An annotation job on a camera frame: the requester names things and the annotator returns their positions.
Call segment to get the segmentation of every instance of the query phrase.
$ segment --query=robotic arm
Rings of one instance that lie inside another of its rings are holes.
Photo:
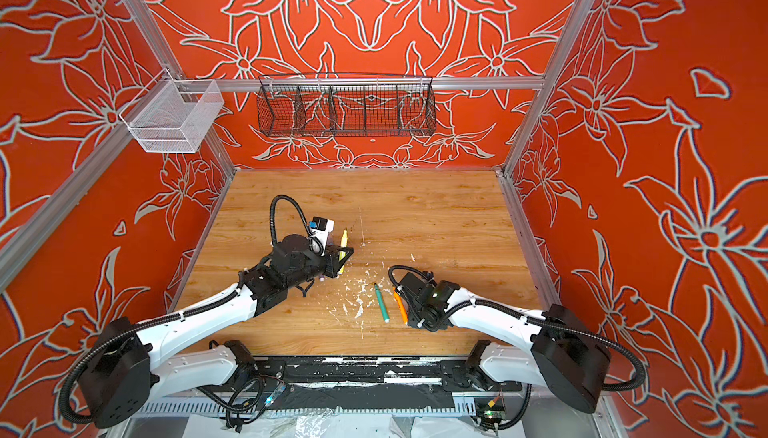
[[[395,280],[393,271],[407,271]],[[432,273],[405,265],[389,269],[389,279],[408,304],[408,325],[429,331],[448,326],[472,328],[513,347],[478,342],[470,356],[479,371],[473,384],[519,381],[545,385],[565,404],[594,413],[601,391],[626,391],[645,381],[642,362],[627,348],[591,333],[561,305],[549,311],[517,309],[484,299],[450,281],[436,282]],[[635,368],[631,380],[604,383],[610,365],[608,349],[626,356]]]
[[[281,200],[296,207],[306,236],[288,235],[277,241],[274,217]],[[306,297],[316,278],[336,278],[354,249],[332,245],[332,231],[332,220],[315,217],[307,223],[295,200],[275,197],[270,207],[272,253],[253,268],[239,271],[236,283],[186,309],[135,325],[126,317],[112,321],[65,379],[58,399],[62,417],[75,424],[94,422],[98,428],[108,428],[161,396],[197,387],[220,400],[205,387],[230,383],[242,388],[258,378],[253,356],[236,340],[199,353],[177,353],[222,328],[272,309],[292,288]],[[70,395],[75,382],[90,415],[72,410]],[[240,411],[252,407],[241,406]]]

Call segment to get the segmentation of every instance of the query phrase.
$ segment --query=wood grain surface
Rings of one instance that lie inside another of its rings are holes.
[[[211,338],[237,339],[254,354],[468,354],[474,330],[438,333],[402,323],[386,270],[411,265],[486,298],[540,308],[536,290],[492,171],[238,172],[184,288],[178,309],[221,291],[271,251],[269,207],[286,194],[307,219],[336,221],[355,254],[338,279],[317,281],[306,299],[291,290],[282,304]],[[277,206],[279,239],[301,233],[293,206]],[[372,284],[381,287],[384,323]],[[207,340],[188,351],[203,350]]]

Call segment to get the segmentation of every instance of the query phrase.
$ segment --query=orange marker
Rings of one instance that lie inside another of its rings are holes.
[[[400,309],[400,315],[402,315],[402,322],[408,325],[408,312],[406,311],[406,307],[402,304],[402,299],[400,299],[400,295],[397,293],[397,290],[393,289],[395,291],[395,301],[397,301],[397,308]]]

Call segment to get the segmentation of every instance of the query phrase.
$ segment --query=red floral wallpaper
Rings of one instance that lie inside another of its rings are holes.
[[[768,433],[764,3],[597,0],[514,170],[631,436]]]
[[[120,0],[0,0],[0,47],[2,247],[160,68]],[[224,184],[206,145],[128,145],[2,292],[0,436],[95,435],[54,409],[64,375],[109,321],[166,311]]]
[[[542,74],[573,0],[145,0],[190,78]],[[253,94],[216,122],[242,168],[500,165],[531,90],[438,94],[431,138],[270,139]]]

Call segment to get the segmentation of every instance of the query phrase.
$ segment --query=teal marker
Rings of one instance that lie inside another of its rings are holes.
[[[389,313],[386,312],[386,305],[384,305],[384,298],[382,297],[382,291],[379,290],[379,284],[374,283],[373,288],[376,290],[376,299],[379,300],[379,308],[382,309],[384,323],[389,323]]]

